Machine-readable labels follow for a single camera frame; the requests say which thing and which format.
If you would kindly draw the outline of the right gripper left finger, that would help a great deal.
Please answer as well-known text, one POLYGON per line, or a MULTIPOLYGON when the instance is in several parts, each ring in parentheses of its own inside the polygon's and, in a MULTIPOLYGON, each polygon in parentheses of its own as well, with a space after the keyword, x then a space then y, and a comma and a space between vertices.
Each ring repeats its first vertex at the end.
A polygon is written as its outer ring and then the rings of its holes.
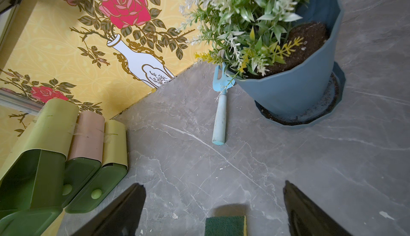
POLYGON ((134 236, 145 200, 145 187, 134 183, 73 235, 134 236))

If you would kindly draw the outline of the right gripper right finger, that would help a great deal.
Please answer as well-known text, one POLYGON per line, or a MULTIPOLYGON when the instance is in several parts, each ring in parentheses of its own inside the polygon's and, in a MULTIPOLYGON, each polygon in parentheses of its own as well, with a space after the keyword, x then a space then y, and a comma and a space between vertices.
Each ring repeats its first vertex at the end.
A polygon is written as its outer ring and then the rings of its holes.
POLYGON ((283 194, 292 236, 352 236, 288 180, 283 194))

